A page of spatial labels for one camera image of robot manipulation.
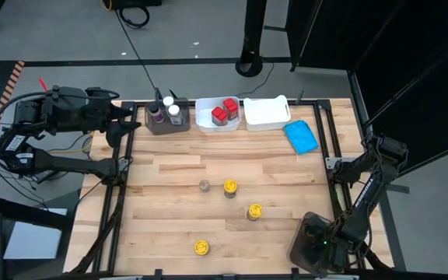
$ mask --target white bottle cap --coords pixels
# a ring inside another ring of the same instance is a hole
[[[171,107],[169,107],[169,115],[176,116],[178,113],[179,113],[179,106],[172,105]]]
[[[163,105],[165,107],[170,107],[171,105],[174,104],[174,98],[171,96],[167,96],[163,98]]]

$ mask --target black curtain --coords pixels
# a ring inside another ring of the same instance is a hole
[[[308,34],[297,40],[302,47],[291,48],[292,58],[301,54],[299,66],[355,73],[369,118],[401,94],[373,129],[409,145],[405,172],[447,154],[448,0],[291,0],[290,6],[319,1],[315,20],[303,19],[302,28],[287,24],[289,38],[293,31]],[[307,7],[291,9],[289,17],[302,12],[313,16]]]

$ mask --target orange and black striped barrier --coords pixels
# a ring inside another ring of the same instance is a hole
[[[25,63],[23,61],[18,61],[15,66],[13,67],[13,72],[9,76],[8,82],[6,84],[5,90],[3,90],[3,93],[1,95],[0,99],[0,109],[8,103],[9,99],[12,97],[13,90],[15,89],[16,82],[18,81],[20,77],[20,73],[22,73],[23,66]]]

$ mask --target yellow lid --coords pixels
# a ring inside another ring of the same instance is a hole
[[[259,218],[260,216],[262,216],[262,206],[258,204],[250,205],[250,207],[248,208],[248,212],[253,218]]]
[[[224,183],[224,190],[226,190],[227,192],[236,192],[236,189],[238,188],[238,184],[236,183],[235,180],[227,180]]]
[[[205,240],[199,240],[194,244],[194,252],[203,256],[208,253],[208,243]]]

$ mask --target yellow can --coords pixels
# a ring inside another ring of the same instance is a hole
[[[236,196],[236,190],[238,189],[238,184],[235,180],[227,180],[224,183],[224,195],[227,198],[234,198]]]
[[[262,216],[262,206],[258,204],[252,204],[248,208],[247,218],[250,221],[257,221]]]
[[[197,255],[205,256],[208,253],[210,247],[208,246],[207,241],[199,240],[194,244],[194,252]]]

